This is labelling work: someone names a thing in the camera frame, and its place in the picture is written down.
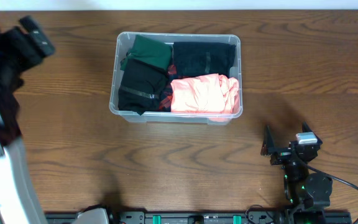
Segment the salmon pink garment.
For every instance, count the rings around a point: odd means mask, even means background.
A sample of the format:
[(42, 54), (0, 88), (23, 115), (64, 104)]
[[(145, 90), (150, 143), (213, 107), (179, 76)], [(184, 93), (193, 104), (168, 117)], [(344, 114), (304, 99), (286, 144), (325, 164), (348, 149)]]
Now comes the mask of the salmon pink garment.
[(175, 79), (170, 112), (223, 123), (242, 114), (239, 80), (218, 73)]

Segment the red navy plaid shirt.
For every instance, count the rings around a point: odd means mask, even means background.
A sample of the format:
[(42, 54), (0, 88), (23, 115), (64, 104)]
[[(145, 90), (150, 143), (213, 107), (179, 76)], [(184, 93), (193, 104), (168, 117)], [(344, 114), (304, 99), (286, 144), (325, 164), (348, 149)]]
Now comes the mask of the red navy plaid shirt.
[(168, 67), (167, 77), (168, 82), (160, 94), (160, 106), (158, 110), (161, 112), (171, 112), (171, 105), (173, 99), (173, 89), (171, 86), (171, 82), (176, 79), (185, 78), (185, 76), (177, 74), (177, 68), (174, 64)]

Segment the navy garment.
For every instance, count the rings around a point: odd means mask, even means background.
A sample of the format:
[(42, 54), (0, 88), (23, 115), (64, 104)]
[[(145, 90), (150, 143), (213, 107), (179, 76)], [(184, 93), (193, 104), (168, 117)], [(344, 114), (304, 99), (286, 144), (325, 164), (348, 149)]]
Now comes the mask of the navy garment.
[(234, 65), (236, 46), (219, 42), (174, 42), (173, 79), (217, 73), (229, 76)]

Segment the dark green garment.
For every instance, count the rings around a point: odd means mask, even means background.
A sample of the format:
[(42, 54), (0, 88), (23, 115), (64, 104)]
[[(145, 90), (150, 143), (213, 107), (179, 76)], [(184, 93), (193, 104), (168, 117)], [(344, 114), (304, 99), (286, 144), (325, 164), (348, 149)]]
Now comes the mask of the dark green garment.
[(126, 58), (121, 61), (121, 70), (125, 70), (129, 59), (135, 59), (159, 70), (167, 71), (172, 58), (172, 48), (163, 42), (142, 35), (136, 35)]

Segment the black garment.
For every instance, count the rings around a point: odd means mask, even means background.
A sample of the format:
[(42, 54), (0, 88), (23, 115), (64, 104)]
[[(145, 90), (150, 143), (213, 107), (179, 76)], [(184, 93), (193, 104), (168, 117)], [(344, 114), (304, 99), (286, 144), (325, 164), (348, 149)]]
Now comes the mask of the black garment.
[(139, 115), (157, 111), (160, 94), (168, 82), (164, 73), (135, 59), (129, 59), (118, 91), (120, 111), (133, 111)]

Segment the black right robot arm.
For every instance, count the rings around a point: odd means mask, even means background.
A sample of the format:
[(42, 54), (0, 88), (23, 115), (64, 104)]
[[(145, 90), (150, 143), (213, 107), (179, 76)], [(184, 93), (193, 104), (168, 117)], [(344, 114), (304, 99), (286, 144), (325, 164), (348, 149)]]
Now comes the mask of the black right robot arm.
[(261, 155), (270, 156), (270, 164), (284, 171), (284, 193), (291, 205), (275, 212), (274, 223), (326, 223), (324, 209), (330, 206), (333, 180), (316, 171), (310, 173), (308, 163), (318, 156), (322, 145), (306, 123), (302, 132), (286, 147), (278, 147), (268, 126), (264, 129)]

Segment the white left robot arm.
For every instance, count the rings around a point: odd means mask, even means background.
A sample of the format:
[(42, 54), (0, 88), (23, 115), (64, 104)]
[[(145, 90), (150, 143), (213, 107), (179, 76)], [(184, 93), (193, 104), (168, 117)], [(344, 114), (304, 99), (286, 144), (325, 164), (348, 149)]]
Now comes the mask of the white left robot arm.
[(32, 185), (25, 146), (17, 122), (19, 104), (14, 92), (22, 73), (55, 53), (50, 39), (31, 16), (0, 31), (0, 223), (110, 223), (112, 215), (100, 206), (74, 214), (44, 214)]

